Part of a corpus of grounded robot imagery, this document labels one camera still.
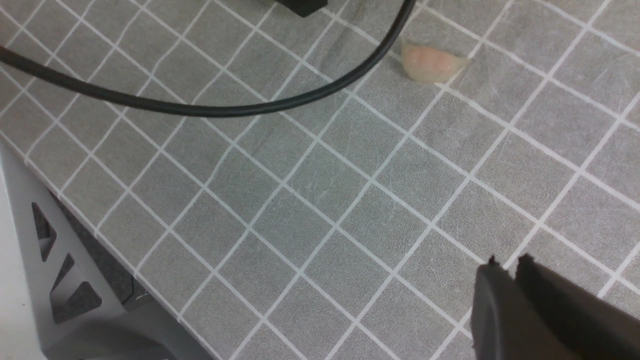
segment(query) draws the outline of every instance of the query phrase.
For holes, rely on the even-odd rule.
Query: black cable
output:
[[[131,294],[129,294],[129,296],[124,299],[121,304],[124,305],[125,302],[127,302],[129,299],[131,299],[131,297],[133,296],[133,294],[136,292],[136,285],[135,282],[133,281],[133,275],[131,275]]]
[[[135,95],[124,94],[113,90],[108,90],[96,85],[85,83],[74,79],[68,75],[52,70],[41,64],[33,62],[15,52],[0,47],[0,62],[35,76],[48,83],[66,88],[73,92],[94,97],[99,100],[120,104],[131,108],[150,110],[158,113],[181,115],[189,117],[245,117],[260,115],[264,113],[274,113],[296,108],[313,101],[320,100],[346,88],[356,80],[369,72],[389,51],[396,41],[402,28],[409,19],[413,10],[415,0],[404,0],[396,19],[389,28],[385,38],[373,53],[355,69],[351,70],[333,83],[322,86],[304,94],[296,95],[287,99],[264,102],[262,104],[244,106],[197,106],[187,104],[177,104],[174,102],[164,102]]]

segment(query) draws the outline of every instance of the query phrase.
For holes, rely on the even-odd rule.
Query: small pink piece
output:
[[[445,83],[469,63],[471,60],[467,58],[402,40],[404,71],[410,79],[420,83]]]

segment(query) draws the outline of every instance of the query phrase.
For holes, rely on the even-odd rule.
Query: black object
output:
[[[280,4],[302,17],[307,17],[320,10],[327,4],[327,0],[277,0]]]
[[[515,281],[493,259],[476,273],[478,360],[640,359],[640,322],[529,255]]]
[[[108,90],[99,86],[95,86],[84,81],[74,79],[68,75],[62,74],[41,64],[33,62],[11,50],[0,47],[0,62],[11,67],[26,72],[48,83],[66,88],[83,95],[94,97],[99,100],[112,102],[129,106],[131,108],[156,111],[159,113],[167,113],[172,115],[181,115],[187,117],[245,117],[252,115],[260,115],[264,113],[274,113],[296,108],[320,100],[331,94],[334,94],[343,88],[346,88],[356,80],[360,79],[364,74],[369,72],[382,58],[396,41],[400,31],[409,19],[409,15],[413,10],[416,0],[404,0],[396,19],[389,28],[387,35],[380,42],[380,45],[373,53],[355,69],[349,71],[341,78],[333,83],[322,86],[315,90],[304,94],[296,95],[287,99],[264,102],[262,104],[253,104],[246,106],[196,106],[187,104],[177,104],[174,102],[164,102],[134,95],[124,94]]]

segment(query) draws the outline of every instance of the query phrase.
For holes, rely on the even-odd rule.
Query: triangular cutout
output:
[[[102,305],[102,299],[67,254],[49,294],[55,323],[63,323]]]
[[[33,221],[38,236],[38,244],[40,245],[40,255],[42,256],[42,261],[47,261],[53,248],[53,243],[56,242],[56,230],[44,216],[38,204],[32,202],[31,209],[33,210]]]

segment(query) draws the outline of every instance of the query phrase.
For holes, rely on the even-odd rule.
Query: white grid line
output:
[[[262,24],[271,14],[271,12],[273,11],[273,9],[275,8],[275,4],[269,8],[269,10],[265,13],[265,15],[261,18],[259,24]],[[247,42],[249,41],[249,39],[251,39],[251,37],[253,36],[255,32],[251,32],[246,38],[245,40],[240,44],[240,46],[236,49],[235,53],[231,56],[231,59],[229,59],[229,61],[227,62],[227,64],[225,65],[225,68],[228,68],[231,63],[234,61],[234,59],[236,58],[236,56],[240,53],[240,51],[243,49],[243,47],[247,44]],[[214,76],[213,80],[210,81],[204,88],[203,90],[198,94],[198,96],[196,97],[196,99],[199,98],[200,95],[204,94],[206,92],[206,90],[209,89],[209,87],[219,78],[220,74],[222,74],[222,71],[219,72],[217,75]],[[253,118],[253,120],[245,127],[245,129],[240,132],[240,134],[238,134],[233,140],[226,138],[226,141],[228,141],[230,144],[227,147],[227,149],[225,150],[225,152],[222,154],[222,156],[220,157],[220,160],[218,160],[218,163],[216,164],[216,166],[214,167],[213,171],[211,172],[211,175],[209,176],[209,178],[206,180],[206,182],[200,187],[199,191],[196,193],[196,195],[191,199],[191,202],[182,210],[182,212],[176,217],[176,219],[173,221],[173,223],[170,225],[170,228],[166,230],[166,232],[160,237],[160,239],[158,239],[158,241],[156,241],[156,243],[154,244],[154,246],[149,249],[149,251],[147,252],[147,254],[145,254],[145,256],[143,257],[143,259],[140,261],[137,269],[139,270],[142,265],[144,264],[145,260],[151,255],[151,253],[155,250],[155,248],[160,244],[160,242],[162,242],[162,239],[170,232],[173,231],[173,228],[175,227],[176,224],[178,224],[182,218],[184,217],[184,215],[189,211],[189,209],[191,209],[191,207],[193,206],[193,204],[197,201],[197,199],[201,196],[201,194],[205,191],[206,188],[209,187],[209,184],[211,183],[211,181],[213,181],[215,175],[218,173],[218,169],[220,168],[220,166],[222,165],[222,163],[224,162],[224,160],[227,158],[228,154],[231,152],[231,150],[234,148],[234,144],[236,144],[240,138],[242,138],[242,136],[244,136],[244,134],[246,134],[247,132],[249,132],[249,130],[253,127],[253,125],[260,119],[260,115],[256,116]],[[228,259],[228,257],[231,256],[231,253],[233,250],[235,250],[240,243],[244,240],[244,237],[247,235],[248,230],[246,230],[243,235],[240,237],[240,239],[234,244],[234,246],[232,247],[231,251],[225,256],[225,258],[223,258],[223,260],[221,261],[221,264],[223,262],[225,262],[226,259]],[[192,294],[192,296],[187,300],[187,302],[184,304],[184,306],[182,307],[182,309],[180,310],[179,314],[178,314],[178,321],[182,320],[182,315],[184,314],[184,312],[186,311],[186,309],[191,305],[192,301],[195,300],[195,298],[197,297],[197,295],[200,293],[200,291],[202,291],[202,289],[204,288],[204,286],[212,279],[214,272],[217,272],[220,269],[221,265],[218,265],[213,272],[211,272],[211,274],[209,276],[207,276],[207,278],[205,279],[205,281],[200,285],[200,287],[194,292],[194,294]]]
[[[592,16],[592,18],[589,20],[589,23],[592,24],[595,19],[604,11],[604,9],[606,8],[606,6],[608,5],[610,0],[605,0],[600,7],[598,8],[598,10],[596,11],[596,13]],[[586,33],[586,29],[583,28],[580,33],[576,36],[576,38],[573,40],[573,42],[571,42],[571,44],[569,45],[569,47],[567,48],[567,50],[563,53],[563,55],[560,57],[560,59],[558,59],[557,63],[551,68],[551,70],[549,71],[548,75],[545,77],[545,80],[543,80],[543,82],[541,83],[540,86],[538,86],[538,88],[533,92],[533,94],[530,96],[530,98],[527,100],[527,102],[523,105],[523,107],[520,109],[520,111],[514,116],[514,119],[512,120],[512,122],[518,120],[519,116],[526,110],[526,107],[529,106],[529,104],[532,102],[533,98],[535,98],[537,96],[537,94],[540,92],[540,90],[544,87],[546,80],[548,78],[551,78],[553,76],[553,73],[562,65],[562,62],[564,62],[564,60],[567,58],[567,56],[570,54],[570,52],[573,50],[573,48],[575,47],[575,45],[580,41],[580,39],[584,36],[584,34]],[[587,159],[583,162],[582,166],[580,167],[581,169],[585,169],[589,163],[591,162],[591,160],[593,160],[593,158],[595,158],[595,156],[598,154],[598,152],[600,151],[600,149],[604,146],[604,144],[607,142],[607,140],[611,137],[611,135],[614,133],[614,131],[616,130],[616,128],[618,127],[619,121],[617,120],[609,129],[609,131],[604,135],[604,137],[601,139],[601,141],[598,143],[598,145],[596,146],[595,149],[593,149],[593,151],[591,152],[591,154],[589,154],[589,156],[587,157]],[[516,250],[514,251],[514,253],[509,257],[509,259],[504,263],[503,268],[509,268],[511,266],[511,264],[515,261],[517,255],[519,255],[527,246],[527,244],[529,243],[529,241],[531,240],[531,238],[533,238],[533,236],[538,232],[538,229],[540,227],[544,227],[547,228],[547,226],[544,225],[544,221],[546,221],[547,217],[553,212],[553,210],[555,210],[556,206],[560,203],[560,201],[562,200],[562,198],[569,192],[570,188],[573,186],[573,184],[578,180],[578,178],[580,177],[579,172],[574,173],[574,175],[572,176],[572,178],[569,180],[569,182],[567,183],[567,185],[561,190],[561,192],[558,194],[558,196],[554,199],[554,201],[551,203],[551,205],[547,208],[547,210],[544,212],[544,214],[542,215],[542,217],[540,218],[539,221],[536,222],[536,225],[533,227],[533,229],[531,229],[531,231],[529,232],[529,234],[527,234],[527,236],[524,238],[524,240],[521,242],[521,244],[516,248]],[[577,251],[578,253],[580,253],[581,251],[578,251],[580,249],[573,249],[574,251]],[[451,340],[455,337],[455,333],[457,332],[456,330],[459,329],[455,329],[454,332],[452,332],[452,334],[450,334],[447,339],[443,342],[443,344],[440,346],[440,348],[438,348],[438,350],[440,351],[440,353],[438,353],[438,355],[440,355],[442,353],[442,351],[444,351],[444,349],[446,348],[446,346],[448,345],[448,342],[451,342]]]
[[[146,7],[146,5],[148,5],[150,1],[147,0],[143,7]],[[193,24],[200,18],[202,12],[204,12],[204,10],[207,8],[207,6],[209,5],[209,3],[211,2],[211,0],[208,0],[207,2],[205,2],[202,7],[200,8],[200,10],[198,11],[198,13],[195,15],[194,19],[189,23],[189,25],[187,26],[187,28],[184,30],[185,33],[187,33],[191,27],[193,26]],[[112,47],[111,52],[113,52],[113,50],[115,50],[115,47],[120,43],[120,41],[123,39],[123,37],[125,36],[127,30],[129,29],[129,26],[138,18],[138,15],[142,12],[142,9],[138,9],[138,11],[136,12],[136,14],[134,15],[134,17],[129,21],[129,23],[125,26],[125,28],[122,30],[122,33],[120,34],[120,37],[118,38],[118,40],[115,42],[114,46]],[[169,54],[180,44],[180,40],[176,40],[173,45],[169,48],[169,50],[167,50],[167,52],[165,52],[162,56],[160,56],[160,58],[156,61],[156,64],[154,65],[153,69],[151,70],[151,74],[155,74],[157,68],[160,66],[160,64],[163,62],[164,59],[166,59],[167,56],[169,56]],[[147,89],[147,87],[149,86],[149,84],[151,83],[151,77],[149,77],[145,84],[140,88],[140,90],[138,90],[137,96],[140,96],[145,89]],[[114,125],[112,126],[112,128],[115,127],[115,124],[117,124],[121,119],[123,119],[123,117],[125,116],[125,114],[127,113],[127,111],[129,110],[129,108],[125,108],[119,115],[118,118],[116,119]],[[182,125],[184,124],[184,122],[186,121],[186,117],[183,117],[180,122],[176,125],[175,129],[173,129],[173,131],[169,134],[169,136],[167,136],[167,139],[165,139],[165,141],[162,143],[161,145],[161,149],[164,149],[172,140],[172,138],[178,133],[178,131],[180,130],[180,128],[182,127]],[[87,156],[87,158],[84,159],[84,162],[78,167],[78,169],[76,169],[76,172],[74,172],[74,175],[77,174],[80,169],[82,168],[82,166],[84,165],[84,163],[86,163],[93,155],[96,149],[99,148],[99,146],[102,144],[102,142],[104,142],[106,140],[106,138],[109,136],[109,131],[107,131],[107,133],[102,137],[102,139],[100,140],[99,144],[96,145],[93,148],[93,151],[91,153],[89,153],[89,156]],[[151,164],[153,164],[153,162],[158,158],[158,156],[160,155],[159,151],[156,151],[156,153],[149,159],[149,161],[147,162],[147,164],[145,165],[145,167],[143,167],[142,171],[140,171],[140,173],[138,174],[138,176],[136,176],[134,178],[134,180],[131,182],[131,184],[127,187],[127,189],[129,191],[131,191],[131,189],[133,189],[133,187],[138,183],[138,181],[144,176],[144,174],[146,173],[146,171],[151,167]],[[66,186],[71,182],[73,176],[67,181],[67,183],[63,186],[63,188],[61,188],[61,192],[64,191],[64,189],[66,188]],[[107,218],[110,216],[110,214],[118,207],[118,205],[120,205],[120,203],[124,200],[124,198],[127,195],[127,191],[125,191],[119,198],[118,200],[116,200],[116,202],[107,210],[107,212],[104,214],[104,216],[102,217],[102,219],[98,222],[98,224],[96,225],[97,229],[100,229],[100,227],[104,224],[104,222],[107,220]],[[140,269],[139,266],[136,267],[136,273],[134,275],[137,275],[137,271]]]
[[[95,2],[95,0],[91,0],[89,2],[89,5],[87,5],[85,11],[83,12],[83,14],[81,15],[81,18],[84,18],[84,16],[89,12],[89,9],[91,8],[91,6],[93,5],[93,3]],[[47,62],[45,63],[45,65],[48,65],[51,60],[53,60],[54,56],[57,55],[58,51],[60,51],[60,49],[62,49],[62,47],[65,45],[65,43],[67,42],[67,40],[71,37],[71,35],[74,33],[74,31],[78,28],[78,26],[80,25],[80,20],[76,21],[76,23],[74,24],[73,28],[71,28],[71,30],[65,35],[65,38],[62,40],[62,42],[60,43],[60,45],[57,46],[57,48],[53,51],[53,55],[51,55],[49,57],[49,59],[47,60]],[[29,86],[35,81],[36,78],[31,79],[31,81],[27,84],[27,86],[24,87],[24,91],[28,91],[29,90]],[[56,118],[56,121],[52,122],[51,125],[42,133],[40,134],[40,136],[38,136],[38,138],[36,139],[36,141],[34,141],[31,146],[29,147],[29,150],[27,150],[26,156],[29,157],[29,155],[31,154],[31,152],[33,151],[33,149],[36,147],[36,145],[38,145],[38,142],[40,142],[40,140],[42,140],[51,129],[53,129],[56,124],[60,121],[60,119],[62,119],[63,116],[65,116],[65,114],[67,113],[67,111],[71,108],[71,106],[73,105],[73,103],[76,101],[76,99],[80,97],[80,94],[75,94],[74,98],[69,102],[69,104],[67,105],[67,107],[60,113],[60,115]]]
[[[603,33],[602,31],[594,28],[593,27],[593,23],[587,24],[587,23],[575,18],[574,16],[569,15],[564,10],[558,8],[556,5],[550,4],[547,1],[544,1],[544,0],[533,0],[533,1],[535,1],[535,2],[537,2],[539,4],[542,4],[543,6],[553,10],[558,15],[564,17],[565,19],[568,19],[572,23],[574,23],[576,25],[579,25],[582,28],[586,28],[589,32],[593,33],[594,35],[597,35],[598,37],[602,38],[603,40],[605,40],[606,42],[610,43],[611,45],[613,45],[613,46],[615,46],[615,47],[617,47],[617,48],[619,48],[621,50],[627,51],[629,53],[632,53],[632,54],[640,57],[640,51],[632,49],[631,47],[629,47],[629,46],[627,46],[625,44],[622,44],[621,42],[617,41],[616,39],[610,37],[609,35]]]
[[[497,23],[500,21],[500,19],[502,18],[502,16],[504,15],[504,13],[506,12],[506,10],[509,8],[509,6],[511,6],[511,3],[513,2],[513,0],[509,0],[506,4],[505,7],[503,7],[502,11],[498,14],[498,16],[496,17],[496,19],[493,21],[493,23],[491,24],[491,26],[487,29],[486,33],[484,34],[483,37],[487,37],[491,31],[493,31],[493,29],[495,28],[495,26],[497,25]],[[476,46],[474,47],[474,49],[471,51],[471,53],[469,54],[469,57],[472,58],[473,55],[475,55],[475,53],[479,50],[481,46],[481,43],[478,42],[476,44]],[[452,79],[450,79],[447,84],[451,84],[455,79],[456,79],[457,75],[455,75]],[[434,104],[439,100],[439,98],[442,96],[442,94],[444,93],[444,90],[441,90],[438,95],[436,95],[436,97],[431,101],[431,103],[429,103],[429,105],[427,106],[427,108],[423,111],[423,113],[420,115],[420,117],[417,119],[417,121],[414,123],[414,125],[411,127],[411,129],[409,130],[408,134],[413,133],[413,131],[420,125],[420,123],[422,122],[422,120],[426,117],[426,115],[428,114],[428,112],[431,110],[431,108],[434,106]],[[404,144],[404,142],[407,140],[408,138],[408,134],[405,135],[403,137],[403,139],[398,143],[398,145],[394,148],[394,150],[391,152],[391,154],[389,154],[389,156],[385,159],[385,161],[382,163],[382,165],[380,166],[380,168],[376,171],[376,173],[374,173],[374,175],[372,176],[372,178],[374,179],[381,171],[382,169],[386,166],[386,164],[391,160],[391,158],[394,156],[395,152],[397,152],[400,147]],[[484,161],[481,159],[480,162],[474,167],[474,169],[472,170],[472,174],[475,173],[475,170],[477,170],[481,164]],[[384,289],[387,287],[387,285],[389,285],[389,283],[391,283],[391,280],[394,277],[398,277],[398,273],[400,271],[400,269],[402,269],[402,266],[404,266],[404,264],[408,261],[408,259],[411,257],[411,255],[413,255],[413,253],[415,252],[415,250],[418,248],[418,246],[420,246],[420,244],[422,243],[423,239],[427,236],[427,234],[430,232],[430,230],[434,227],[434,225],[438,222],[438,220],[440,219],[440,217],[447,211],[447,209],[449,208],[449,206],[451,206],[451,204],[453,203],[453,201],[455,200],[455,198],[462,192],[462,189],[464,189],[464,187],[466,186],[466,184],[468,183],[469,177],[466,177],[465,180],[458,186],[458,188],[456,189],[456,191],[453,193],[453,195],[449,198],[449,200],[445,203],[445,205],[443,206],[443,208],[438,212],[438,214],[436,215],[436,217],[433,219],[433,221],[427,226],[427,228],[424,230],[424,232],[418,237],[417,241],[413,244],[413,246],[409,249],[409,251],[404,255],[404,257],[402,258],[402,260],[400,260],[400,262],[396,265],[396,267],[393,269],[392,273],[385,279],[385,281],[382,283],[382,285],[378,288],[378,290],[376,291],[376,293],[373,295],[373,297],[371,298],[371,300],[365,305],[365,307],[361,310],[360,314],[358,314],[358,316],[356,317],[356,321],[359,323],[360,320],[364,317],[364,315],[368,312],[368,310],[370,310],[370,308],[373,306],[373,304],[377,301],[378,297],[382,294],[382,292],[384,291]],[[328,356],[327,358],[330,359],[331,356],[333,356],[338,349],[340,348],[340,346],[342,346],[342,344],[346,341],[347,337],[351,334],[351,332],[353,331],[353,329],[355,328],[355,324],[356,322],[353,322],[351,324],[351,326],[349,326],[349,328],[347,329],[347,331],[342,335],[342,337],[340,338],[340,340],[335,344],[334,348],[332,349],[332,352],[330,353],[330,356]],[[454,324],[455,328],[460,327],[459,323],[455,323]]]

